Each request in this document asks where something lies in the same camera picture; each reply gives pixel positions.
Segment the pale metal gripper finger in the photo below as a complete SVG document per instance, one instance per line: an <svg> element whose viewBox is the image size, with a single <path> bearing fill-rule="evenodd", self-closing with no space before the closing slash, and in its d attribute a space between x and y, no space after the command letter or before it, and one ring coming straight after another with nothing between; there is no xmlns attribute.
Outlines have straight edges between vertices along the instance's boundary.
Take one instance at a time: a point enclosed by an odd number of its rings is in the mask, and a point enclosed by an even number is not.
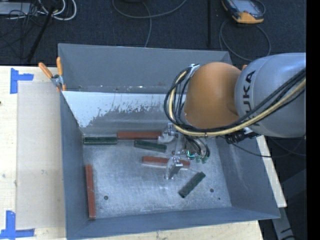
<svg viewBox="0 0 320 240"><path fill-rule="evenodd" d="M184 165L179 159L173 160L173 175L178 174L181 168L183 168Z"/></svg>
<svg viewBox="0 0 320 240"><path fill-rule="evenodd" d="M166 180L171 180L172 179L172 175L173 175L173 171L174 168L176 167L175 161L173 158L169 158L168 162L166 164L166 169L165 169L165 174L164 174L164 178Z"/></svg>

